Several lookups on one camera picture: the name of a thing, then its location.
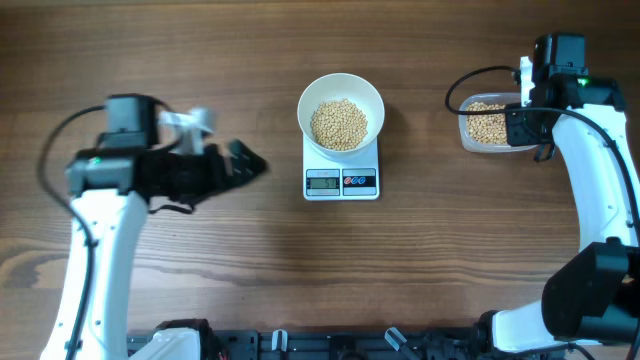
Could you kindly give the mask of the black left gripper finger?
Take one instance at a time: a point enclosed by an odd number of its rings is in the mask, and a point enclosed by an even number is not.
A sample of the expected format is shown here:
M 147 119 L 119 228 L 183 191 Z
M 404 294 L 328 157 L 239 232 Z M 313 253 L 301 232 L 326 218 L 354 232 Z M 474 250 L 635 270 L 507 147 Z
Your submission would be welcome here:
M 268 169 L 264 158 L 253 152 L 238 139 L 232 140 L 228 149 L 232 170 L 237 175 L 261 175 Z
M 212 180 L 209 180 L 207 182 L 205 191 L 199 197 L 199 201 L 203 202 L 211 197 L 218 196 L 228 191 L 243 187 L 256 180 L 264 173 L 264 170 L 257 171 L 251 169 L 233 169 L 230 175 L 215 175 Z

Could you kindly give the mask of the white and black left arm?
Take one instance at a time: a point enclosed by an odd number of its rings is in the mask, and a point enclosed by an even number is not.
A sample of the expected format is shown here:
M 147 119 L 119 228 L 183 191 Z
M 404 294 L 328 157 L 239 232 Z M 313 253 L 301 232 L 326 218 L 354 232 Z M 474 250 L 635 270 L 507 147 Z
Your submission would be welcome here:
M 203 319 L 169 321 L 135 353 L 128 350 L 127 311 L 137 243 L 154 197 L 165 209 L 191 214 L 196 206 L 265 173 L 265 159 L 239 140 L 222 154 L 204 144 L 210 112 L 174 112 L 141 94 L 109 96 L 100 105 L 107 129 L 66 168 L 67 196 L 47 177 L 55 139 L 80 110 L 46 138 L 36 165 L 39 185 L 72 218 L 71 245 L 56 322 L 44 359 L 217 359 L 221 348 Z

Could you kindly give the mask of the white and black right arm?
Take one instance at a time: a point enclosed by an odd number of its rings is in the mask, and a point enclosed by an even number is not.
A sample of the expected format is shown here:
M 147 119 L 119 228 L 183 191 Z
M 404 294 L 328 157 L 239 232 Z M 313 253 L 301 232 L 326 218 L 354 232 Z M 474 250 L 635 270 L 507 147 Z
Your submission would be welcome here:
M 586 40 L 551 33 L 521 60 L 521 103 L 507 113 L 511 145 L 540 144 L 564 159 L 579 219 L 578 254 L 540 300 L 484 316 L 480 352 L 531 356 L 580 343 L 639 355 L 639 179 L 626 136 L 626 102 L 613 79 L 589 75 Z

